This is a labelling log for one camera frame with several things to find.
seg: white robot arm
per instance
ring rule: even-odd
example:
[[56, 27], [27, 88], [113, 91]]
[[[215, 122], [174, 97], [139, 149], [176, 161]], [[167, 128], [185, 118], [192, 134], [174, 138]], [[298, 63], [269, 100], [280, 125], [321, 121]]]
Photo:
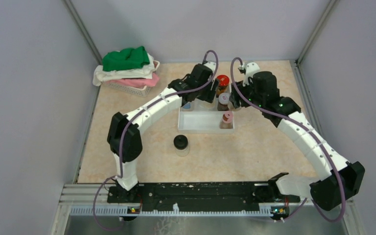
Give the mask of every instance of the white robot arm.
[[[117, 174], [121, 175], [121, 178], [117, 178], [117, 182], [126, 190], [130, 190], [138, 183], [138, 177], [136, 175], [137, 156], [141, 151], [140, 136], [145, 130], [151, 126], [154, 122], [162, 118], [174, 109], [178, 109], [184, 106], [187, 102], [191, 102], [196, 98], [199, 98], [206, 102], [212, 102], [212, 99], [208, 97], [215, 97], [215, 89], [218, 83], [210, 82], [204, 89], [186, 93], [182, 95], [172, 95], [178, 91], [187, 91], [193, 88], [197, 88], [209, 81], [209, 78], [214, 74], [216, 70], [215, 62], [204, 61], [203, 64], [198, 64], [194, 67], [190, 74], [184, 79], [176, 79], [172, 81], [168, 87], [166, 87], [157, 97], [151, 101], [140, 106], [139, 108], [126, 113], [124, 116], [120, 113], [115, 114], [112, 118], [112, 124], [109, 131], [108, 142], [111, 145], [113, 156], [116, 161]], [[129, 128], [129, 135], [135, 134], [133, 137], [126, 134], [125, 140], [129, 140], [127, 145], [129, 151], [126, 151], [124, 147], [123, 154], [125, 155], [124, 161], [121, 161], [119, 157], [119, 141], [120, 134], [123, 130], [124, 124], [129, 120], [132, 121], [132, 127]]]
[[[125, 115], [117, 113], [113, 116], [107, 141], [117, 163], [117, 173], [121, 175], [117, 178], [117, 182], [122, 188], [129, 191], [138, 183], [136, 166], [137, 156], [142, 151], [140, 136], [162, 116], [184, 106], [187, 102], [198, 98], [211, 103], [215, 97], [218, 82], [211, 83], [209, 78], [216, 69], [216, 63], [204, 61], [203, 64], [196, 65], [184, 79], [172, 81], [162, 93], [148, 103]], [[276, 77], [271, 72], [260, 72], [255, 62], [248, 62], [240, 66], [239, 70], [245, 74], [245, 79], [235, 84], [246, 100], [250, 101], [249, 103], [295, 120], [306, 129], [304, 130], [290, 120], [263, 113], [265, 118], [271, 120], [296, 144], [318, 175], [317, 178], [308, 178], [288, 173], [278, 174], [268, 181], [274, 193], [277, 194], [277, 198], [281, 198], [281, 195], [310, 198], [327, 211], [339, 205], [341, 196], [337, 178], [332, 173], [332, 166], [327, 158], [332, 160], [339, 172], [344, 185], [345, 198], [356, 195], [365, 172], [364, 167], [359, 162], [350, 163], [334, 151], [309, 124], [304, 114], [301, 113], [300, 107], [291, 98], [280, 96]], [[176, 92], [182, 92], [182, 94], [172, 95]], [[230, 101], [234, 108], [250, 106], [241, 98], [236, 89], [232, 89]], [[317, 137], [319, 143], [314, 140], [313, 136]], [[321, 145], [330, 152], [328, 157], [324, 156]], [[122, 159], [119, 157], [120, 149], [123, 151]]]
[[[271, 120], [300, 149], [313, 165], [318, 176], [309, 178], [281, 173], [270, 179], [269, 184], [276, 188], [279, 194], [312, 199], [319, 207], [329, 211], [341, 203], [339, 183], [333, 173], [330, 160], [340, 176], [345, 199], [356, 195], [364, 176], [364, 167], [359, 162], [350, 163], [331, 148], [310, 125], [293, 99], [280, 96], [276, 77], [268, 71], [255, 72], [258, 66], [253, 64], [255, 63], [248, 62], [239, 67], [245, 77], [243, 81], [232, 84], [230, 101], [234, 108], [253, 105], [261, 109], [263, 116]], [[325, 148], [328, 156], [325, 156], [322, 148]]]

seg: white cap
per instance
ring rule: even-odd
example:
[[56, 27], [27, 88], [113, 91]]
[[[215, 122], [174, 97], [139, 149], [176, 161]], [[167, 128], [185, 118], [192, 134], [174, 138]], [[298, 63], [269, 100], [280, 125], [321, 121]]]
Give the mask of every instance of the white cap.
[[221, 93], [218, 96], [218, 102], [220, 102], [221, 104], [228, 104], [229, 98], [230, 98], [230, 94], [228, 94], [228, 93]]

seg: gray wall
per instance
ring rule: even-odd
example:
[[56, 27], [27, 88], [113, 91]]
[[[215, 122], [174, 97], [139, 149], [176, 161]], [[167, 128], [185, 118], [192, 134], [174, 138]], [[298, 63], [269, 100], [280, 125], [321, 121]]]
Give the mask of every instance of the gray wall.
[[73, 0], [102, 56], [144, 45], [162, 62], [296, 59], [329, 0]]
[[326, 139], [366, 168], [355, 200], [376, 234], [376, 1], [341, 1], [303, 71]]
[[0, 0], [0, 235], [49, 233], [80, 157], [95, 67], [60, 0]]

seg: folded towel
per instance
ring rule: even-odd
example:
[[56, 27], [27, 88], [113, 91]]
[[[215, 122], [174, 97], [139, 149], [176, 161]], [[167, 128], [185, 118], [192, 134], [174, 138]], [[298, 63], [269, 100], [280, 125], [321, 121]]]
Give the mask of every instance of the folded towel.
[[103, 57], [103, 71], [140, 69], [148, 64], [149, 58], [145, 47], [112, 51]]
[[154, 87], [159, 81], [159, 77], [156, 73], [152, 73], [152, 79], [145, 79], [145, 78], [125, 78], [120, 80], [111, 80], [107, 81], [106, 83], [117, 83], [123, 86], [128, 87], [136, 87], [142, 89], [145, 86]]
[[99, 65], [94, 70], [93, 85], [100, 86], [102, 82], [110, 80], [119, 80], [123, 78], [146, 78], [152, 79], [152, 72], [156, 71], [160, 65], [158, 61], [154, 61], [153, 57], [148, 54], [149, 65], [143, 66], [141, 69], [121, 70], [121, 71], [103, 71], [103, 66]]

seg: green cloth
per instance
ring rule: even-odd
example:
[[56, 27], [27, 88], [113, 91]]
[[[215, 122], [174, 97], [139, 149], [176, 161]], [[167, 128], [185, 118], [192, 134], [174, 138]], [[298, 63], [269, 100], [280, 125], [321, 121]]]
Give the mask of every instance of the green cloth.
[[112, 51], [103, 57], [103, 71], [140, 69], [149, 64], [148, 53], [145, 47], [136, 49], [126, 48], [121, 51]]

